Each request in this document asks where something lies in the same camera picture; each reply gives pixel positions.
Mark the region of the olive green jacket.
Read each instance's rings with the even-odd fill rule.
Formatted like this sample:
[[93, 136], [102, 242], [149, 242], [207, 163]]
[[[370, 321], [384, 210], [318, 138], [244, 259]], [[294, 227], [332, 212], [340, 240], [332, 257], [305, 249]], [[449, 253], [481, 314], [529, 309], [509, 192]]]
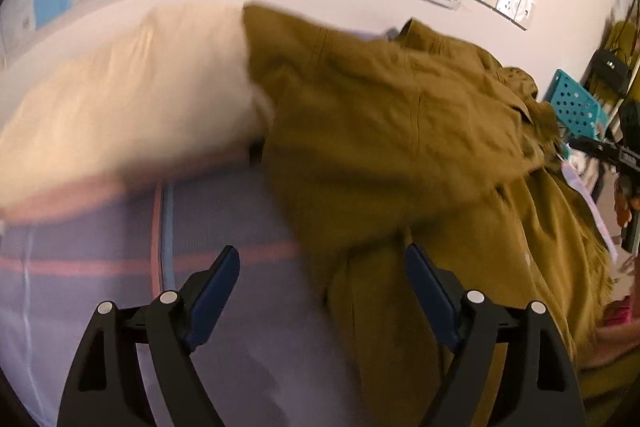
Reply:
[[610, 254], [529, 75], [416, 20], [371, 41], [259, 5], [243, 22], [274, 110], [262, 167], [376, 425], [416, 425], [439, 384], [410, 244], [495, 303], [542, 301], [587, 361]]

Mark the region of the teal plastic storage rack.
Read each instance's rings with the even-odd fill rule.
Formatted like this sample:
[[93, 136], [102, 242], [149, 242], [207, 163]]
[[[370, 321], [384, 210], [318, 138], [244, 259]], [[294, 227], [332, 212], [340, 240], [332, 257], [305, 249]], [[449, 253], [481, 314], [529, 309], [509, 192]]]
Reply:
[[601, 140], [605, 115], [601, 105], [582, 85], [562, 69], [557, 69], [544, 101], [554, 109], [562, 136], [562, 157], [570, 158], [568, 142], [574, 138]]

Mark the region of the black handbag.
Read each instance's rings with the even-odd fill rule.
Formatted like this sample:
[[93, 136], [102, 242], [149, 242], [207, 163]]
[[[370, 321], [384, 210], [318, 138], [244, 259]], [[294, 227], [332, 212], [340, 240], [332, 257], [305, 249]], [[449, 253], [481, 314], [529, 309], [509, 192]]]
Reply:
[[604, 82], [618, 96], [627, 94], [630, 69], [613, 51], [597, 50], [592, 59], [592, 75]]

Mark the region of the purple plaid bed sheet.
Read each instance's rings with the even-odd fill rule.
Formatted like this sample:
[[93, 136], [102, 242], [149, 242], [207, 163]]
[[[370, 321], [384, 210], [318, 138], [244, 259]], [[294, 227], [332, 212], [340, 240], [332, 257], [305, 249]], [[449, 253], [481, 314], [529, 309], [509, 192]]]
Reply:
[[262, 144], [1, 239], [1, 421], [52, 426], [93, 315], [166, 308], [229, 426], [365, 426], [369, 416], [266, 191]]

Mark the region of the mustard hanging sweater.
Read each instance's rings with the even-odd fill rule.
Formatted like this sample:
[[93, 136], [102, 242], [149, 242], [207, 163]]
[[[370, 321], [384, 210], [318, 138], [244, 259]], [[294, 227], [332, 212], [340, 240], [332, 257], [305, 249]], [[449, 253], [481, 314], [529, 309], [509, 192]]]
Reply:
[[[598, 50], [600, 49], [613, 51], [618, 58], [629, 66], [630, 83], [626, 95], [628, 98], [631, 98], [631, 100], [638, 101], [639, 25], [634, 22], [623, 22], [620, 20], [611, 28], [611, 31], [608, 33], [608, 38]], [[592, 59], [588, 68], [586, 87], [589, 93], [593, 95], [601, 105], [606, 106], [608, 109], [611, 109], [623, 98], [622, 96], [618, 96], [604, 82], [597, 80], [597, 78], [592, 75]]]

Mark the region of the cream folded blanket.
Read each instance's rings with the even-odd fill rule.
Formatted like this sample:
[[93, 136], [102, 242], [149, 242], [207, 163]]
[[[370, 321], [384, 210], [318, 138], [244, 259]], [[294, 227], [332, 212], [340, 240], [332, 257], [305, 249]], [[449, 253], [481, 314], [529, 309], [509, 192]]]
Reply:
[[249, 58], [239, 6], [187, 4], [60, 66], [2, 128], [2, 218], [68, 215], [262, 138]]

